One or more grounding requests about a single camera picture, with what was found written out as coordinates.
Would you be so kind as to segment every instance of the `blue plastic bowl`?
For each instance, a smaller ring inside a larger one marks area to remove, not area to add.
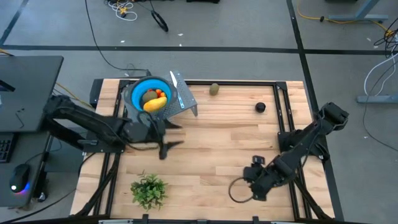
[[[173,100],[175,100],[177,96],[177,90],[174,86],[171,86],[166,80],[160,77],[145,77],[141,78],[137,82],[135,82],[132,94],[131,94],[131,102],[132,105],[139,111],[143,111],[141,106],[142,96],[149,90],[162,90],[167,97],[166,106]]]

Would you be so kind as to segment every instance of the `wooden table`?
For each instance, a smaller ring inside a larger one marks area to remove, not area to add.
[[[286,82],[295,128],[312,122],[302,82]],[[103,80],[96,112],[112,115],[119,86],[118,79]],[[198,102],[198,117],[185,111],[172,118],[183,126],[182,130],[168,131],[168,140],[183,139],[185,143],[169,151],[166,160],[159,160],[158,151],[135,151],[127,148],[121,156],[111,218],[141,218],[148,213],[150,219],[174,220],[293,220],[292,204],[287,185],[272,189],[266,202],[252,200],[234,203],[228,197],[230,182],[242,176],[243,167],[250,166],[252,156],[266,158],[266,164],[279,154],[279,131],[274,92],[268,86],[221,86],[218,95],[210,96],[209,86],[195,85],[190,89]],[[267,109],[254,111],[257,102]],[[285,126],[288,131],[287,118]],[[79,211],[98,186],[104,154],[96,154],[83,166],[78,180],[71,214]],[[130,185],[145,170],[158,174],[169,183],[169,196],[160,211],[146,212],[132,203]],[[322,163],[309,157],[304,167],[307,189],[326,214],[334,216]],[[299,191],[300,216],[304,217]],[[244,182],[233,187],[237,199],[249,196]],[[108,191],[105,190],[101,213]]]

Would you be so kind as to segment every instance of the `potted plant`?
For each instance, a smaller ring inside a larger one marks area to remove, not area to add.
[[[157,178],[155,174],[147,175],[142,173],[139,182],[131,184],[131,192],[134,196],[133,203],[138,202],[139,206],[147,211],[163,206],[162,200],[167,198],[165,194],[165,186],[167,183]]]

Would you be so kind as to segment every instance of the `concrete floor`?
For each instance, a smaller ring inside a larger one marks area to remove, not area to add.
[[[0,0],[0,30],[10,23],[22,0]],[[300,10],[308,16],[353,13],[361,3],[301,0]],[[29,0],[5,45],[93,46],[90,27],[82,0],[57,1],[49,10],[50,0]],[[297,14],[297,1],[293,1]],[[154,1],[157,11],[167,21],[164,33],[147,11],[138,5],[138,19],[126,22],[100,0],[88,0],[90,16],[102,46],[178,47],[269,47],[296,49],[286,1],[224,0],[221,4]],[[372,13],[388,14],[388,26],[397,15],[398,2],[381,1]],[[380,50],[373,42],[383,30],[371,23],[331,24],[297,18],[305,49]],[[58,82],[88,101],[95,78],[125,77],[125,72],[108,66],[94,50],[9,50],[15,55],[62,55],[65,57]],[[107,51],[104,55],[118,66],[133,63],[161,74],[180,70],[185,78],[243,80],[303,80],[298,54],[254,52],[145,52]],[[343,131],[327,137],[345,220],[366,223],[396,223],[398,213],[398,153],[368,138],[363,125],[364,106],[355,102],[363,94],[363,80],[370,69],[384,59],[382,55],[307,55],[313,87],[321,107],[333,101],[350,113]],[[375,71],[375,82],[383,68]],[[393,76],[383,93],[394,93],[398,82]],[[379,139],[396,146],[397,106],[369,106],[367,124]],[[35,205],[44,207],[74,188],[76,174],[51,174],[50,198]],[[66,217],[72,195],[31,220]],[[24,215],[0,208],[0,221]]]

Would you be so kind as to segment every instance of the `green fruit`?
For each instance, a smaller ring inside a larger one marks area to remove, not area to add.
[[[220,86],[217,83],[213,83],[210,86],[210,95],[215,96],[218,93],[218,90],[220,89]]]
[[[147,93],[144,94],[144,96],[142,96],[142,101],[144,103],[153,100],[153,99],[157,99],[157,93],[155,91],[149,91]]]

